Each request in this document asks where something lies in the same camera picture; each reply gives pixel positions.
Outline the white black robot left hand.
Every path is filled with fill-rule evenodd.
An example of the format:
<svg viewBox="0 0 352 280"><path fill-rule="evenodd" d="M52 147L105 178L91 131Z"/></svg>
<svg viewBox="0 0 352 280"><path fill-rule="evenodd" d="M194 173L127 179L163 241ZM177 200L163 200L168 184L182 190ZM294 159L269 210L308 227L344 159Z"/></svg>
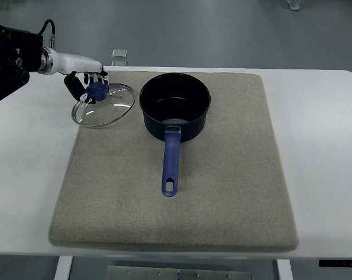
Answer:
<svg viewBox="0 0 352 280"><path fill-rule="evenodd" d="M57 72L65 76L64 84L76 101L94 104L106 99L109 74L100 62L44 47L38 73L53 75Z"/></svg>

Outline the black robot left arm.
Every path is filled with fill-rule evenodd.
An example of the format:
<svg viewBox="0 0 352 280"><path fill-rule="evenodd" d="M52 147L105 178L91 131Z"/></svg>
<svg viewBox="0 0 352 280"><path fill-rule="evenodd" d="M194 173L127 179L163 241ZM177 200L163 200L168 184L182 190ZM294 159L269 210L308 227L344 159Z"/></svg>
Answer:
<svg viewBox="0 0 352 280"><path fill-rule="evenodd" d="M51 56L43 47L43 33L51 25L50 46L54 45L55 24L47 19L38 33L0 25L0 101L26 85L31 72L46 73Z"/></svg>

